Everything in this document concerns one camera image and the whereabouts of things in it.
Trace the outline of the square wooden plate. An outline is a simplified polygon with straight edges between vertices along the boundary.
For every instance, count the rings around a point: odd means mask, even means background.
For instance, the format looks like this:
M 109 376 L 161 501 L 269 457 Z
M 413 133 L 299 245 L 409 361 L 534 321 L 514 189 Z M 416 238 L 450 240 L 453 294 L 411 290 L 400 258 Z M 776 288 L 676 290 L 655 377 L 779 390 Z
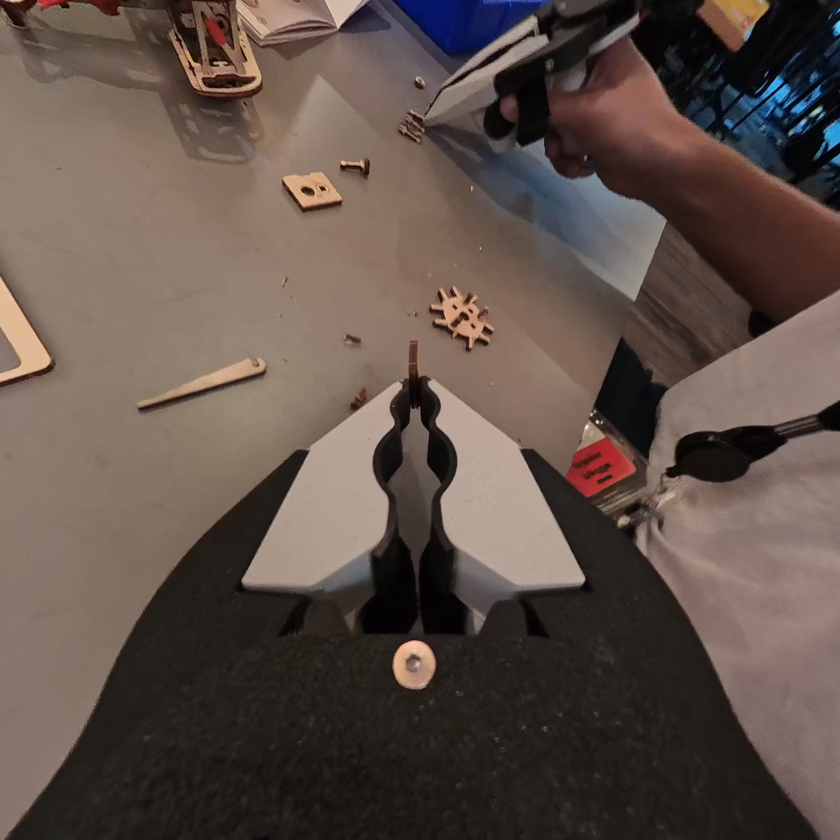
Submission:
M 281 184 L 304 213 L 339 207 L 343 202 L 339 192 L 320 171 L 307 175 L 285 175 Z

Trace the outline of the grey desk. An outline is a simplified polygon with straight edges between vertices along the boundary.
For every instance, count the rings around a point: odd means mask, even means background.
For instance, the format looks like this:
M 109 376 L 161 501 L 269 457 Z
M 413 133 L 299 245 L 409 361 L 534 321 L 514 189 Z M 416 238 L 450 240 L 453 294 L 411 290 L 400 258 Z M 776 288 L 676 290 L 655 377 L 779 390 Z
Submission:
M 410 339 L 564 469 L 665 222 L 539 147 L 400 137 L 414 78 L 459 62 L 393 2 L 260 49 L 246 104 L 200 100 L 151 14 L 29 20 L 2 20 L 2 277 L 55 366 L 2 388 L 2 765 L 39 777 L 174 564 L 404 375 Z M 362 158 L 368 178 L 340 170 Z M 313 172 L 341 206 L 295 204 L 281 179 Z M 488 344 L 433 326 L 451 287 L 488 307 Z M 252 356 L 256 379 L 135 406 Z

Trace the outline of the clear badge holder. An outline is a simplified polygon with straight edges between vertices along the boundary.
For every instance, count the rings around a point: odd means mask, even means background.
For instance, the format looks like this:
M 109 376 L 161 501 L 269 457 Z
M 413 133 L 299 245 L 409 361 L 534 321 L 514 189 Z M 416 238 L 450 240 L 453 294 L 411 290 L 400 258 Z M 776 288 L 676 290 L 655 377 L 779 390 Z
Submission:
M 625 532 L 648 519 L 661 519 L 680 482 L 651 469 L 647 458 L 595 408 L 566 479 Z

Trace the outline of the blue plastic bin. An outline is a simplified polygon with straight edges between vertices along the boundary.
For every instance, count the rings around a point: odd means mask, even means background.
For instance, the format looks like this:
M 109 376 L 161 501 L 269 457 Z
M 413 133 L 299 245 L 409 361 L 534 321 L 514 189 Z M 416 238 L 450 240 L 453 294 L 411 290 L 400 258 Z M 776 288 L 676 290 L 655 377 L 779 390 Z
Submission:
M 534 14 L 544 1 L 395 1 L 444 53 L 474 54 Z

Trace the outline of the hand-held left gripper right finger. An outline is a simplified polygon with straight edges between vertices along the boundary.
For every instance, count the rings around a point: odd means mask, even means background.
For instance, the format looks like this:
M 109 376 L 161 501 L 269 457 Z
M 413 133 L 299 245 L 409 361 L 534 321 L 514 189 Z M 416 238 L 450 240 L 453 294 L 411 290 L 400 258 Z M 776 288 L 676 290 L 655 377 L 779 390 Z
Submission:
M 579 590 L 585 575 L 512 438 L 430 377 L 418 386 L 438 486 L 419 561 L 423 628 L 467 634 L 499 602 Z

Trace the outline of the dark trousers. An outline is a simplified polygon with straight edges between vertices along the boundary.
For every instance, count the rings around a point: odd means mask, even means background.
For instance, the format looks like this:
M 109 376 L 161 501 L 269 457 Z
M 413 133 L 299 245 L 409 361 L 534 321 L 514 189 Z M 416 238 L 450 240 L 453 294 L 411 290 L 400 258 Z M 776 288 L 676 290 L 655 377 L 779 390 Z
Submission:
M 654 381 L 631 346 L 620 339 L 595 399 L 595 409 L 643 457 L 654 442 L 667 386 Z

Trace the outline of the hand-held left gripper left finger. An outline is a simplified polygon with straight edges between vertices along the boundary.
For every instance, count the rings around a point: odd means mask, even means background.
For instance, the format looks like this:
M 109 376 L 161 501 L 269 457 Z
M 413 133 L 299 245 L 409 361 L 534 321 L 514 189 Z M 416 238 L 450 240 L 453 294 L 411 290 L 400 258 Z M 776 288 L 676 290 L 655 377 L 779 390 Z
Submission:
M 413 627 L 413 562 L 390 487 L 411 412 L 408 385 L 397 381 L 308 449 L 245 590 L 330 597 L 364 632 Z

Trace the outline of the person's right hand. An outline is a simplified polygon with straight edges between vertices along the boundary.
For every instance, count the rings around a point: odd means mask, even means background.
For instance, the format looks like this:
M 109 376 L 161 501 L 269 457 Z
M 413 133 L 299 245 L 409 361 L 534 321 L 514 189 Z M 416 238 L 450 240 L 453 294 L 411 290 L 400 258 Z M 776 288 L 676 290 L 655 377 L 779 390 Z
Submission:
M 549 94 L 547 159 L 568 180 L 597 175 L 620 196 L 664 208 L 697 128 L 629 37 L 596 56 L 590 71 L 583 88 Z

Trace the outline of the person's right forearm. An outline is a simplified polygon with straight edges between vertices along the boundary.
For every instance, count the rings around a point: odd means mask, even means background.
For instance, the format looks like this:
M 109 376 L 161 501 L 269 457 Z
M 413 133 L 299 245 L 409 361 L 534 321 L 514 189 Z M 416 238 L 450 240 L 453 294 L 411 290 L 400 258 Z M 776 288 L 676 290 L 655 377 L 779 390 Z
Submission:
M 626 194 L 660 213 L 753 310 L 782 322 L 838 292 L 837 212 L 680 116 L 644 140 Z

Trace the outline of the wooden model vehicle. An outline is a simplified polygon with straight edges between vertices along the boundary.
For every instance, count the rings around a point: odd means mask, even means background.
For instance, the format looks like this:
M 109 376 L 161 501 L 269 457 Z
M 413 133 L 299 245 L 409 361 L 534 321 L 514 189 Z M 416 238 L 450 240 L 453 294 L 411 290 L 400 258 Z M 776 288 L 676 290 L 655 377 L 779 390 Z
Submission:
M 246 99 L 263 86 L 261 72 L 242 31 L 235 1 L 2 1 L 2 13 L 18 28 L 39 8 L 85 5 L 117 17 L 124 8 L 166 13 L 169 40 L 194 91 L 205 98 Z

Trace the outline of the wooden wedge stick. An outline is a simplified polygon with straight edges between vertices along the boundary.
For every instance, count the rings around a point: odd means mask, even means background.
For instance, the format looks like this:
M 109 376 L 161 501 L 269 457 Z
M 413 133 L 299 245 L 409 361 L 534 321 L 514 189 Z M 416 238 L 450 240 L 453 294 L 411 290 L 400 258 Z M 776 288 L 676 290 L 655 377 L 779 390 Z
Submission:
M 136 402 L 135 406 L 139 412 L 144 413 L 158 407 L 183 402 L 201 394 L 250 381 L 265 373 L 267 373 L 267 362 L 264 359 L 255 356 L 248 357 L 178 385 L 159 395 L 140 400 Z

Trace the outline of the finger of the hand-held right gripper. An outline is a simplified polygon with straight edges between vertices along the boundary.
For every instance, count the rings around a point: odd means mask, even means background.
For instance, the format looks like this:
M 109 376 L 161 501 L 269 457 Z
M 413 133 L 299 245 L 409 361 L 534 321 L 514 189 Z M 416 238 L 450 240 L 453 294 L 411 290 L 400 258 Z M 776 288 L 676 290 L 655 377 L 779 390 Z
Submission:
M 426 110 L 423 127 L 483 130 L 486 111 L 499 99 L 496 74 L 493 67 L 481 67 L 447 79 Z
M 550 75 L 545 69 L 546 59 L 540 58 L 540 51 L 548 46 L 550 20 L 532 15 L 468 59 L 451 77 L 458 79 L 473 69 L 493 67 L 497 69 L 498 93 L 509 93 L 526 82 Z

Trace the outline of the curvy cutout wooden sheet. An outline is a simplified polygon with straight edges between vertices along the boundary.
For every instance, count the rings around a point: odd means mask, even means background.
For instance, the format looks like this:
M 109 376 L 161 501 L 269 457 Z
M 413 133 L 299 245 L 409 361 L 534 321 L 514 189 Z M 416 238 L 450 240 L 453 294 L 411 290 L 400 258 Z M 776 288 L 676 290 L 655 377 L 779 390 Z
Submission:
M 35 328 L 21 309 L 5 280 L 1 279 L 1 332 L 17 356 L 17 365 L 1 373 L 1 386 L 42 375 L 54 361 Z

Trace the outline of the spoked wooden gear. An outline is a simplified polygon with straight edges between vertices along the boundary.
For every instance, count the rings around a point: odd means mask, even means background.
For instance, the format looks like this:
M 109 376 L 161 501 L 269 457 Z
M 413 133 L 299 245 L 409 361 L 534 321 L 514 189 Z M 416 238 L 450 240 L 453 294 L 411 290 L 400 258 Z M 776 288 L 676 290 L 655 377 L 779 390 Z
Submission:
M 456 287 L 449 291 L 439 288 L 438 301 L 429 306 L 435 315 L 433 326 L 449 334 L 452 339 L 463 340 L 467 351 L 476 343 L 488 344 L 494 328 L 488 321 L 489 309 L 479 307 L 477 295 L 462 293 Z

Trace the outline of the instruction booklet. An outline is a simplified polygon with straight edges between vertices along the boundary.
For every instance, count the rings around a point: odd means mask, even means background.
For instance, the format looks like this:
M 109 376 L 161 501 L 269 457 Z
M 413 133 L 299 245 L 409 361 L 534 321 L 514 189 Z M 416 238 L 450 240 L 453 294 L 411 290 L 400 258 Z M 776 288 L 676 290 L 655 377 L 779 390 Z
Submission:
M 258 46 L 330 36 L 367 1 L 237 1 L 240 21 Z

